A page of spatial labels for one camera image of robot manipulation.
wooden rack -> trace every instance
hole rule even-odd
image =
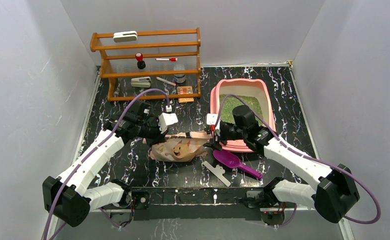
[[[99,51],[102,57],[102,64],[99,71],[101,78],[108,78],[109,101],[128,101],[134,99],[134,96],[114,96],[114,88],[117,78],[138,78],[147,76],[161,76],[174,74],[196,74],[197,92],[191,94],[171,94],[170,98],[198,98],[201,96],[201,86],[199,77],[201,74],[201,63],[199,58],[199,47],[201,46],[201,36],[199,28],[182,30],[159,30],[159,31],[138,31],[137,41],[115,43],[113,41],[114,33],[96,33],[92,35],[90,41],[90,50]],[[128,50],[140,48],[167,48],[167,47],[187,47],[195,46],[196,51],[187,52],[168,52],[168,53],[143,53],[143,60],[146,62],[146,68],[138,69],[137,60],[134,54],[129,55],[107,55],[110,50]],[[178,61],[158,62],[155,58],[177,57]],[[174,70],[174,64],[184,65],[184,70]],[[164,95],[146,95],[141,100],[164,99]]]

black marble tabletop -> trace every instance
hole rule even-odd
[[[211,89],[221,79],[261,79],[265,82],[273,109],[276,131],[295,147],[314,156],[314,150],[305,124],[298,96],[290,74],[289,67],[204,67],[201,74],[202,96],[194,102],[179,103],[172,101],[179,123],[170,130],[171,134],[188,131],[202,131],[204,119],[209,112]],[[121,86],[116,86],[116,94],[120,96],[135,95],[135,88],[122,87],[125,80],[119,80]],[[92,113],[82,144],[82,150],[94,141],[102,129],[103,123],[111,115],[121,113],[126,102],[108,102],[108,81],[102,79],[96,94]],[[162,89],[173,93],[175,87],[161,84]],[[165,108],[165,100],[150,100],[152,110],[161,114]],[[104,185],[112,179],[120,179],[134,187],[225,187],[203,165],[208,161],[215,166],[218,161],[211,155],[197,157],[191,162],[161,162],[149,158],[149,146],[142,143],[141,138],[129,141],[97,174],[91,187]],[[237,153],[248,166],[262,172],[264,178],[257,180],[239,169],[226,170],[224,176],[231,182],[231,187],[259,187],[266,185],[274,177],[284,177],[292,182],[301,179],[279,163],[256,153]]]

stapler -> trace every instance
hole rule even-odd
[[[136,31],[122,31],[122,32],[116,32],[114,33],[112,39],[116,43],[122,43],[122,42],[130,42],[130,41],[136,41],[137,40],[137,32]]]
[[[137,77],[137,78],[132,78],[130,85],[134,88],[150,88],[151,87],[151,77]]]

purple shovel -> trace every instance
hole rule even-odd
[[[253,175],[254,177],[258,179],[262,179],[262,173],[257,172],[252,168],[244,165],[240,161],[240,159],[233,153],[226,150],[221,150],[221,151],[214,150],[212,154],[214,155],[215,159],[217,159],[220,163],[226,165],[227,167],[231,169],[235,169],[235,168],[242,169],[243,171]]]

bag with cartoon print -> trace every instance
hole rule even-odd
[[[153,145],[149,156],[164,162],[190,162],[195,157],[206,155],[203,144],[210,138],[204,131],[166,135],[166,142]]]

